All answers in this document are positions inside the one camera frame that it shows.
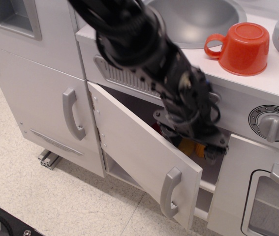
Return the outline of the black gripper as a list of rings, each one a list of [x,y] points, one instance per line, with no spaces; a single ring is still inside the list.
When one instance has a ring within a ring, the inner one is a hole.
[[[219,156],[228,151],[228,136],[226,132],[213,124],[206,124],[197,113],[188,121],[182,121],[165,109],[156,110],[153,114],[162,136],[178,146],[183,138],[205,145],[204,158],[209,165],[214,165]]]

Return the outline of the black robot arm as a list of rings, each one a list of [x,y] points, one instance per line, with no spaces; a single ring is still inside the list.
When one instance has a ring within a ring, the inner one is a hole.
[[[211,83],[190,64],[166,33],[161,15],[140,0],[72,0],[76,12],[96,32],[101,56],[146,82],[164,104],[154,113],[162,135],[178,146],[190,139],[214,164],[226,154],[226,136],[217,128],[218,106]]]

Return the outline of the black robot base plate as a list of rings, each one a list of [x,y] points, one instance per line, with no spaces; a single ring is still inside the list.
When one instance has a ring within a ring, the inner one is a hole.
[[[43,234],[32,226],[26,224],[12,214],[0,208],[0,217],[3,218],[11,227],[14,236],[43,236]],[[0,222],[0,231],[7,233],[8,230]]]

